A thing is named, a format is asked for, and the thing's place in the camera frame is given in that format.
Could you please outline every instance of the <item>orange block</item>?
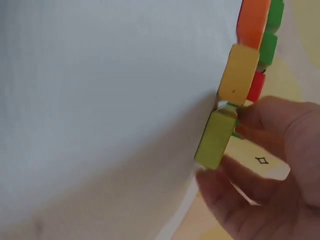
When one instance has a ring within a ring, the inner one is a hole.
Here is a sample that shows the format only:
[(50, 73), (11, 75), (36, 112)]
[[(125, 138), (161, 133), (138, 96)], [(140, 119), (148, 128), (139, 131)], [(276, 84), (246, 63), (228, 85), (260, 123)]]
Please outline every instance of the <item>orange block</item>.
[(243, 0), (236, 26), (238, 43), (260, 49), (271, 0)]

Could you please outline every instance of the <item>plastic block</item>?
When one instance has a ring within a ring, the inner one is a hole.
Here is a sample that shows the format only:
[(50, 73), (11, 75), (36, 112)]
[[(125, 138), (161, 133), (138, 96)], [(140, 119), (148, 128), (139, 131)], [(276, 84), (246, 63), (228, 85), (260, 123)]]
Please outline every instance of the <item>plastic block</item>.
[(226, 108), (213, 111), (205, 126), (194, 160), (209, 168), (217, 169), (236, 125), (236, 117)]
[(266, 31), (273, 34), (278, 31), (281, 25), (284, 9), (285, 3), (283, 0), (271, 0), (270, 10), (265, 27)]
[(255, 102), (259, 99), (262, 88), (265, 84), (266, 75), (261, 72), (256, 71), (253, 77), (250, 91), (247, 96), (247, 100)]
[(241, 106), (245, 103), (259, 61), (259, 51), (234, 44), (218, 89), (220, 100)]
[(259, 49), (267, 25), (271, 0), (243, 0), (236, 34), (238, 43)]
[(268, 67), (272, 64), (276, 52), (278, 37), (271, 32), (265, 32), (260, 47), (260, 67)]

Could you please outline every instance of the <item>hand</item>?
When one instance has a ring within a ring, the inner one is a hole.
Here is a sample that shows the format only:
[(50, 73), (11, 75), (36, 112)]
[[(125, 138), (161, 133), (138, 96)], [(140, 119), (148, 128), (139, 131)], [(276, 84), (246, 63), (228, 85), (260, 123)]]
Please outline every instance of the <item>hand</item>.
[(196, 174), (205, 203), (235, 240), (320, 239), (320, 106), (269, 96), (238, 115), (236, 131), (285, 161), (290, 173), (266, 179), (224, 156), (218, 170)]

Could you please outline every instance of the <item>white wall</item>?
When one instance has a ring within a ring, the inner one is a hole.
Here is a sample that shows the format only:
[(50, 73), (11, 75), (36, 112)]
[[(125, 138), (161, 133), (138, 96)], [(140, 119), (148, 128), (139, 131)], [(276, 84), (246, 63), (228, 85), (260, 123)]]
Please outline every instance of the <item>white wall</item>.
[(240, 5), (0, 1), (0, 229), (152, 239), (188, 188)]

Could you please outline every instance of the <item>finger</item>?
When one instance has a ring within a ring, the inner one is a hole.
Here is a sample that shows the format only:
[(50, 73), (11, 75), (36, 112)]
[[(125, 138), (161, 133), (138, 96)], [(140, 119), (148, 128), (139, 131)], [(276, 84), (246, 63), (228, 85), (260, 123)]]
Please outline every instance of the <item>finger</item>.
[(305, 114), (320, 111), (320, 106), (311, 102), (293, 102), (274, 96), (263, 97), (249, 107), (239, 108), (240, 123), (250, 128), (267, 130), (286, 138), (295, 130), (297, 122)]
[(248, 198), (258, 204), (270, 202), (281, 181), (259, 176), (229, 156), (223, 156), (221, 166), (226, 176), (239, 187)]
[(265, 130), (256, 130), (243, 125), (237, 126), (235, 131), (245, 139), (264, 148), (272, 155), (286, 161), (285, 142), (282, 138), (272, 135)]
[(205, 170), (196, 174), (202, 197), (220, 225), (234, 238), (253, 213), (251, 206), (223, 172)]

